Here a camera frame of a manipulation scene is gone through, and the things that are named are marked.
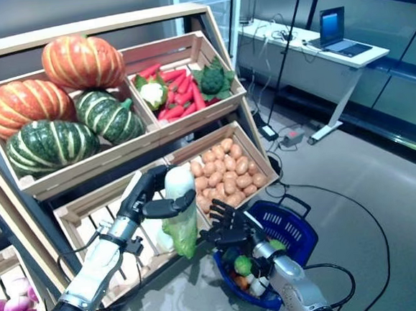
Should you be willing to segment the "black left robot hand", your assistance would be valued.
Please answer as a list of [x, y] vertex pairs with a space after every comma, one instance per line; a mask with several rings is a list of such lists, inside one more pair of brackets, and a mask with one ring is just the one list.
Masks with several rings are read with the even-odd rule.
[[129, 219], [137, 225], [144, 218], [174, 218], [185, 211], [195, 199], [194, 189], [183, 192], [175, 199], [153, 200], [154, 193], [165, 187], [166, 174], [175, 165], [159, 165], [147, 170], [135, 184], [133, 190], [121, 201], [117, 218]]

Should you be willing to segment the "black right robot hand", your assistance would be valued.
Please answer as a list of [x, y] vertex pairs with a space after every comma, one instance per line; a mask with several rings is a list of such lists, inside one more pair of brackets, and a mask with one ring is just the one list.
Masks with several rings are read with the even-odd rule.
[[244, 211], [221, 200], [212, 200], [210, 217], [213, 220], [211, 228], [201, 230], [200, 236], [220, 250], [230, 246], [252, 250], [257, 244], [267, 242], [263, 229]]

